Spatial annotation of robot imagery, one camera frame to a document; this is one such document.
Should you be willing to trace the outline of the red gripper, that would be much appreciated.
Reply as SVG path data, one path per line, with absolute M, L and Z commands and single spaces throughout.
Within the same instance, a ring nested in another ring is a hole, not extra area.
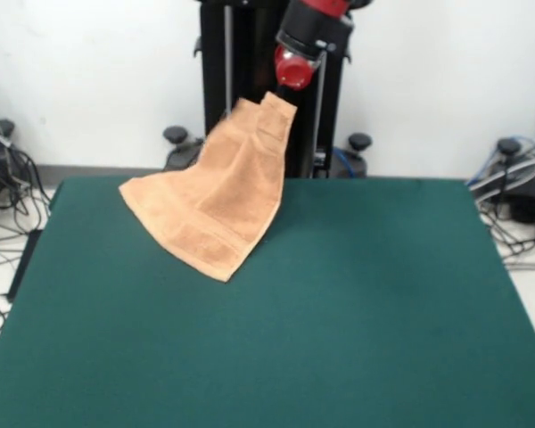
M 279 84 L 275 95 L 289 104 L 294 104 L 293 89 L 304 89 L 315 75 L 322 58 L 322 52 L 300 53 L 288 46 L 278 45 L 275 50 L 275 72 Z

